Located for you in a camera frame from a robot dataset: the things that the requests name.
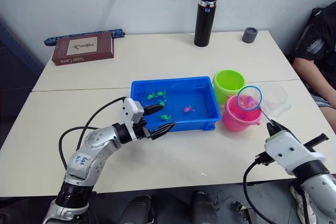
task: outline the black shirt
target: black shirt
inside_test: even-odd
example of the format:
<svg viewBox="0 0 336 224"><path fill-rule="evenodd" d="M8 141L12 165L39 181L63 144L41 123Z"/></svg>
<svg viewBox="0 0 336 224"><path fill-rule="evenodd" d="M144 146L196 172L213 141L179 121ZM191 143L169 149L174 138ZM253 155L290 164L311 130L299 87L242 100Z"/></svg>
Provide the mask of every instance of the black shirt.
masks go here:
<svg viewBox="0 0 336 224"><path fill-rule="evenodd" d="M334 89L336 89L335 43L336 2L327 6L307 23L292 53L293 57L314 60L315 65Z"/></svg>

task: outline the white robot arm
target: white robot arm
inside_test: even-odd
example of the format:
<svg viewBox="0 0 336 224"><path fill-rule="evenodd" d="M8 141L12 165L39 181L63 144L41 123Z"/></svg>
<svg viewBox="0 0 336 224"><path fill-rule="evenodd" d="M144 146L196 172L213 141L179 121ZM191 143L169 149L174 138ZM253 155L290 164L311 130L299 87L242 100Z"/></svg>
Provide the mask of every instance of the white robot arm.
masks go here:
<svg viewBox="0 0 336 224"><path fill-rule="evenodd" d="M109 156L123 144L144 137L154 140L175 125L164 124L154 132L145 128L146 122L142 116L162 108L161 105L143 108L138 101L125 98L122 110L124 124L117 123L88 134L82 147L71 156L61 190L51 202L43 224L79 219L88 210L90 194Z"/></svg>
<svg viewBox="0 0 336 224"><path fill-rule="evenodd" d="M336 179L323 165L324 155L313 147L327 140L322 134L303 145L287 128L273 121L267 128L271 135L266 139L266 153L256 161L268 165L276 161L289 175L295 175L319 210L331 219L336 219Z"/></svg>

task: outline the brown book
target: brown book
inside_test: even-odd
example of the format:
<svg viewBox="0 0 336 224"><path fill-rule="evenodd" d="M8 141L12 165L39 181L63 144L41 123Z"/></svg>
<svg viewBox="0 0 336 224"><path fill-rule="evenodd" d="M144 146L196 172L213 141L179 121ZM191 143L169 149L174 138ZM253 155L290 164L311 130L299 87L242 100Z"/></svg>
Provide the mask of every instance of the brown book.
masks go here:
<svg viewBox="0 0 336 224"><path fill-rule="evenodd" d="M52 56L57 66L113 58L113 39L109 32L59 39Z"/></svg>

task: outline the person's arm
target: person's arm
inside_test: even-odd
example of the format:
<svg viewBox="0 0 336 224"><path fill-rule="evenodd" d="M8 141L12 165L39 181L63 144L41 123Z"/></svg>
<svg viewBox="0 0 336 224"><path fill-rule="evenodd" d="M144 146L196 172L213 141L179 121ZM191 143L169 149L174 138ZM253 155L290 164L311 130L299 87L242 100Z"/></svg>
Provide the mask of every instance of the person's arm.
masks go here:
<svg viewBox="0 0 336 224"><path fill-rule="evenodd" d="M293 68L309 86L336 108L336 90L327 82L313 60L295 58Z"/></svg>

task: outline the blue plastic tray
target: blue plastic tray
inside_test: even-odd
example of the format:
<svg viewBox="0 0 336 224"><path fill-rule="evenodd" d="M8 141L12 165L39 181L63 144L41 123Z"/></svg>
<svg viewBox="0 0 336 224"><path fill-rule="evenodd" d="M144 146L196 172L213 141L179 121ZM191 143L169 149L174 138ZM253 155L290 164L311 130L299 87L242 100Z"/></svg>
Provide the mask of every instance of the blue plastic tray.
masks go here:
<svg viewBox="0 0 336 224"><path fill-rule="evenodd" d="M165 97L148 99L149 94L165 92ZM171 131L215 129L215 123L221 119L218 104L210 78L192 77L180 79L133 81L131 98L139 101L143 107L164 101L164 108L155 114L146 116L147 128L157 129L167 122L177 124ZM192 106L195 111L184 112L185 107ZM163 120L162 115L171 116Z"/></svg>

